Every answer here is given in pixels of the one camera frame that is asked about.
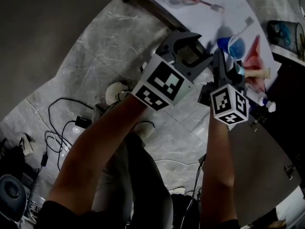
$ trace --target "white shoe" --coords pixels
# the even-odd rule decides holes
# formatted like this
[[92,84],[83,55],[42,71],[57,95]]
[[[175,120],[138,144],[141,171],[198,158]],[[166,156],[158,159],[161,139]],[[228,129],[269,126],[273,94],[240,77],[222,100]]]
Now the white shoe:
[[153,122],[150,121],[140,121],[137,124],[135,124],[133,131],[140,137],[142,142],[145,143],[145,140],[151,136],[151,134],[154,132],[155,126]]
[[108,106],[122,101],[130,93],[127,85],[121,82],[111,84],[106,90],[106,104]]

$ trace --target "white box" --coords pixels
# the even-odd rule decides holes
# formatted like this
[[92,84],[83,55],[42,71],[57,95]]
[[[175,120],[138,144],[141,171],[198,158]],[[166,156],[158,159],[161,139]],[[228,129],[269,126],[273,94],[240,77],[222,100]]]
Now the white box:
[[193,83],[154,54],[132,94],[153,110],[176,105],[193,89]]
[[234,125],[249,118],[249,101],[230,84],[211,93],[214,117],[226,125]]

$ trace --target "white tabletop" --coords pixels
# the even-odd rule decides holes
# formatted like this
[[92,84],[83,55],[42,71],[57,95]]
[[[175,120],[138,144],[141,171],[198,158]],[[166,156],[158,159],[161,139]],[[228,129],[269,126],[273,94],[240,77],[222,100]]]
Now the white tabletop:
[[254,20],[254,24],[242,36],[246,45],[242,60],[244,61],[247,56],[256,35],[260,35],[260,56],[264,62],[264,68],[271,68],[271,79],[265,79],[266,89],[271,86],[277,77],[278,65],[273,60],[263,29],[246,0],[203,0],[224,7],[225,12],[223,14],[215,12],[200,3],[192,6],[174,7],[165,3],[164,0],[152,1],[170,12],[189,31],[202,35],[199,41],[205,48],[208,48],[208,44],[212,43],[213,47],[210,53],[213,53],[217,48],[216,41],[218,38],[232,36],[240,32],[246,25],[245,19],[250,16]]

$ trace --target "marble floor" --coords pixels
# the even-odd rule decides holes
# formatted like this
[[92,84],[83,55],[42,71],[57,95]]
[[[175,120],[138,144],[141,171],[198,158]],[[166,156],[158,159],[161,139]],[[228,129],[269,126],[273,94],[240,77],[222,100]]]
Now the marble floor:
[[[299,21],[305,26],[297,0],[247,1],[262,24],[281,19]],[[41,118],[50,126],[48,106],[60,97],[78,99],[93,106],[104,103],[105,90],[111,83],[126,80],[134,85],[141,75],[140,66],[169,33],[160,21],[139,6],[113,0],[76,41],[56,77],[4,118],[0,123],[0,139],[6,137],[13,146],[18,144],[21,133],[27,133],[35,140],[32,144],[35,153],[26,157],[27,162],[39,168],[46,150],[44,132],[47,130]],[[194,90],[177,106],[159,113],[148,110],[143,115],[143,119],[156,125],[146,149],[156,160],[168,189],[180,186],[186,191],[193,189],[198,159],[206,152],[209,122],[209,108],[197,103],[197,99],[202,84],[211,80],[207,69],[196,79]],[[50,113],[59,131],[78,115],[91,117],[90,109],[64,100],[52,106]],[[73,124],[67,126],[64,136],[73,143],[79,134],[75,134],[72,127]],[[57,148],[52,140],[50,145]],[[66,152],[62,152],[60,166],[65,156]],[[40,173],[35,192],[46,197],[57,174],[57,155],[49,152],[48,164]]]

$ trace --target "blue cup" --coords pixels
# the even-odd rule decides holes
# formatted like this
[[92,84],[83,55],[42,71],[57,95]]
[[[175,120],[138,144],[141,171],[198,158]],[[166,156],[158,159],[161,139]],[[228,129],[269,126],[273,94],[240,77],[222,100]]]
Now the blue cup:
[[217,40],[217,45],[219,48],[221,48],[225,53],[230,55],[232,58],[235,58],[236,60],[240,60],[245,53],[245,42],[242,38],[239,38],[234,44],[228,47],[230,44],[230,40],[232,37],[223,37],[219,38]]

